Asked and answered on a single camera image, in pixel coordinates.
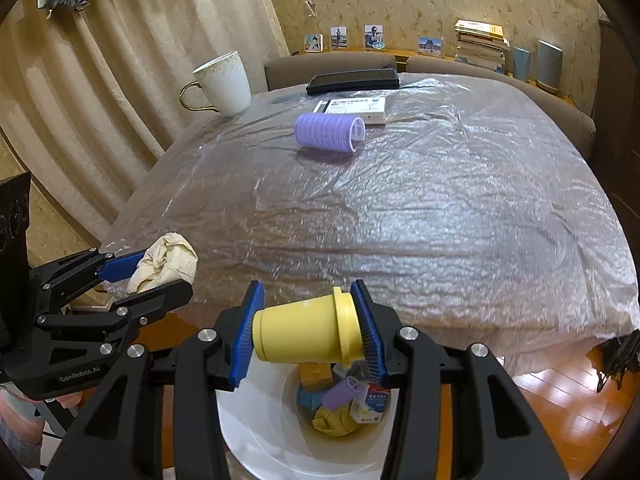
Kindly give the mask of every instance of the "photo of person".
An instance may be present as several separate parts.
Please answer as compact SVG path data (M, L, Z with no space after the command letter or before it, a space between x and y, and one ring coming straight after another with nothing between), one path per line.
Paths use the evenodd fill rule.
M347 48L347 27L331 27L331 48Z
M364 47L375 48L377 50L384 48L385 41L382 35L382 25L365 25L364 26Z
M322 34L305 36L305 52L322 52Z
M418 52L440 57L442 54L442 38L418 37Z

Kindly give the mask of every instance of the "wooden floor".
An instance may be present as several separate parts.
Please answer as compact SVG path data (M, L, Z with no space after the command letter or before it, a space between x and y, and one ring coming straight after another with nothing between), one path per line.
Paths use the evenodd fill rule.
M180 344L196 329L175 314L144 327L138 342L151 350ZM597 394L599 354L596 350L556 370L514 379L551 437L571 480L590 469L620 426L640 388L640 374L628 374L619 391L609 381ZM162 421L162 465L173 465L172 392L165 395ZM437 480L449 480L451 457L450 397L443 395Z

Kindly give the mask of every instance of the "mug rim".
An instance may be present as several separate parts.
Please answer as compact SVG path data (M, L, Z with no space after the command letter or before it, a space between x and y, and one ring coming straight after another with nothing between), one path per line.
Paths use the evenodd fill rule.
M223 54L222 56L217 57L216 59L212 59L211 61L207 61L205 64L197 67L195 70L193 70L193 72L191 72L193 75L196 75L198 72L209 68L211 65L216 64L219 61L222 61L223 59L226 59L227 57L231 57L231 56L235 56L238 53L237 50L233 51L233 52L229 52L228 54Z

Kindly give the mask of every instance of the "patterned wall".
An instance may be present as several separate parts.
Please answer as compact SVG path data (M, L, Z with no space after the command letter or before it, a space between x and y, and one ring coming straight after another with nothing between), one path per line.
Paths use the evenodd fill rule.
M535 52L536 40L564 51L561 91L590 113L598 71L596 0L315 0L317 18L308 17L305 0L273 0L290 51L303 49L305 34L346 25L351 46L362 46L365 24L385 27L389 48L415 50L417 37L444 36L446 54L455 52L458 18L503 25L512 46ZM532 62L535 75L535 57Z

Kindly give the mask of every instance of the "beige curtain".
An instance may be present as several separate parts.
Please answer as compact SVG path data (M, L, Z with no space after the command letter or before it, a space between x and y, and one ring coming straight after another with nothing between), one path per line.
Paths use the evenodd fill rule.
M0 126L34 176L102 240L197 116L191 70L238 50L252 92L287 49L271 0L89 0L78 13L20 0L0 26ZM198 89L189 95L204 104Z

